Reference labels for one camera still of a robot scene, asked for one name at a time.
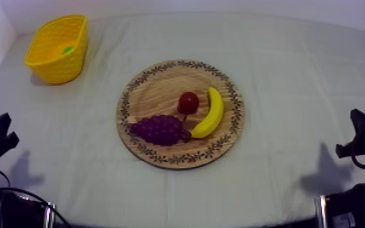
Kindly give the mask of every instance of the grapes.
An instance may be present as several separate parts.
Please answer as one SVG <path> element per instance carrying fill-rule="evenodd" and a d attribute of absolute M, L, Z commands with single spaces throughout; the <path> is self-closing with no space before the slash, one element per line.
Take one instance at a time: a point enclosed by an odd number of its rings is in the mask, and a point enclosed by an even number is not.
<path fill-rule="evenodd" d="M 169 115 L 143 118 L 131 124 L 130 130 L 146 142 L 162 146 L 171 146 L 180 139 L 186 143 L 191 138 L 191 133 L 183 128 L 182 122 Z"/>

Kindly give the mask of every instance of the round plate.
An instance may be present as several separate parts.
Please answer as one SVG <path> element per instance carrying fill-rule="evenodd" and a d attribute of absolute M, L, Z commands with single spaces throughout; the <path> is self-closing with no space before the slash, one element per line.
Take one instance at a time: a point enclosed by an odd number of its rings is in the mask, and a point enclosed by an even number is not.
<path fill-rule="evenodd" d="M 145 117 L 173 115 L 183 120 L 178 99 L 188 91 L 199 98 L 198 111 L 184 123 L 185 129 L 193 129 L 208 113 L 209 87 L 216 88 L 224 101 L 222 121 L 209 136 L 158 146 L 130 132 L 129 124 Z M 244 112 L 238 88 L 224 73 L 203 62 L 173 60 L 155 64 L 129 82 L 118 102 L 116 121 L 120 138 L 134 155 L 156 167 L 181 170 L 206 165 L 225 154 L 242 131 Z"/>

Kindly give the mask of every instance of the table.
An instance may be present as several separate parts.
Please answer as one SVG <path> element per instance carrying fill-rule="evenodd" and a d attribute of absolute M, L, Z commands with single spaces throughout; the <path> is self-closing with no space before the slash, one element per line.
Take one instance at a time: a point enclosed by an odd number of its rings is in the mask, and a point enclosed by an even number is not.
<path fill-rule="evenodd" d="M 249 227 L 314 214 L 313 198 L 365 182 L 338 159 L 365 112 L 365 32 L 267 15 L 182 13 L 90 22 L 82 73 L 45 85 L 24 65 L 34 34 L 0 66 L 0 114 L 20 143 L 0 158 L 13 186 L 98 227 Z M 214 65 L 235 81 L 243 133 L 208 166 L 171 171 L 133 156 L 115 124 L 124 86 L 168 59 Z M 0 186 L 5 182 L 0 177 Z"/>

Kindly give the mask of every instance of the yellow banana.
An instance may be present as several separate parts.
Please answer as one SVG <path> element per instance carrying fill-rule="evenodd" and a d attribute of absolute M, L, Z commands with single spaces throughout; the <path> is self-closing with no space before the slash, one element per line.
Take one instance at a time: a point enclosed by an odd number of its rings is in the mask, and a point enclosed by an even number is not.
<path fill-rule="evenodd" d="M 191 131 L 192 138 L 204 138 L 210 135 L 222 120 L 224 102 L 221 94 L 213 87 L 208 89 L 210 108 L 207 116 Z"/>

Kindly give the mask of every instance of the plastic basket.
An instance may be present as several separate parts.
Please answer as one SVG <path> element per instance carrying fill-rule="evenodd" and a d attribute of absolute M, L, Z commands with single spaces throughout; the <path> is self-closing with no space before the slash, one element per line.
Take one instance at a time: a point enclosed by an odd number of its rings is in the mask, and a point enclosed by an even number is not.
<path fill-rule="evenodd" d="M 87 18 L 64 16 L 37 31 L 24 64 L 47 83 L 65 83 L 81 72 L 86 47 Z"/>

